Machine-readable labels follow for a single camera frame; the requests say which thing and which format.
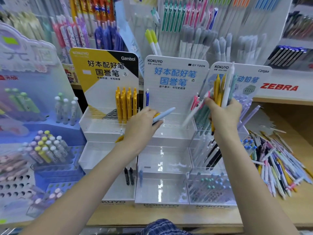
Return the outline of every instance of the yellow and black display sign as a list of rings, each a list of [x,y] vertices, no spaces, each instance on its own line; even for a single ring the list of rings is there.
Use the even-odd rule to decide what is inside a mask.
[[[75,47],[70,55],[89,106],[107,114],[116,108],[117,87],[138,89],[138,57],[135,54]]]

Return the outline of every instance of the black pen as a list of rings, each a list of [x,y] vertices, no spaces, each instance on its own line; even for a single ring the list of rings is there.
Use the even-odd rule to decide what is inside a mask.
[[[129,186],[128,170],[126,167],[124,169],[124,174],[125,174],[126,184]]]
[[[134,185],[134,177],[133,177],[133,169],[132,168],[129,169],[129,176],[131,178],[131,185],[133,186]]]

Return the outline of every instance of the red logo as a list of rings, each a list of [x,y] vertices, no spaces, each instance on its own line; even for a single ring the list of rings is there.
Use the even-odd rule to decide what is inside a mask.
[[[299,86],[284,85],[284,84],[274,84],[274,83],[263,83],[260,88],[263,89],[273,89],[273,90],[298,90]]]

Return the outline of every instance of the light blue pen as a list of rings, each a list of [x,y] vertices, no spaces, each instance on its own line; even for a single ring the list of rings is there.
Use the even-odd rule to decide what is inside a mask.
[[[153,118],[153,121],[152,121],[152,125],[154,123],[156,123],[157,121],[159,121],[160,119],[164,118],[165,116],[169,115],[170,113],[172,113],[174,110],[176,109],[176,107],[172,107],[162,113],[160,113],[159,115],[157,115],[156,117]]]

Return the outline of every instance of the hand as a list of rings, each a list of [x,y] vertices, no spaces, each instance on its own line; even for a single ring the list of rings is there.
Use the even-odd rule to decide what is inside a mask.
[[[159,120],[152,125],[153,117],[158,111],[145,107],[127,122],[123,142],[132,147],[138,154],[146,147],[156,130],[163,124]]]
[[[221,142],[229,137],[239,138],[237,124],[242,110],[241,104],[234,98],[226,108],[219,107],[211,98],[205,98],[204,102],[211,110],[216,142]]]

